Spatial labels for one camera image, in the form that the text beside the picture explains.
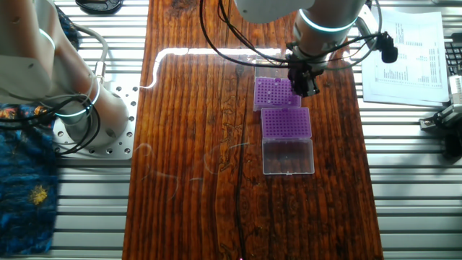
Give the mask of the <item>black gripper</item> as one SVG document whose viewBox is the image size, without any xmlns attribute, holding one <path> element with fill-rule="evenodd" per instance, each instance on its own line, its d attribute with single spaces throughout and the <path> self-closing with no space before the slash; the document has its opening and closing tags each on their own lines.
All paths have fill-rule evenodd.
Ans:
<svg viewBox="0 0 462 260">
<path fill-rule="evenodd" d="M 294 64 L 289 69 L 287 77 L 291 81 L 292 91 L 301 93 L 302 97 L 314 96 L 320 92 L 315 80 L 315 72 L 309 64 Z"/>
</svg>

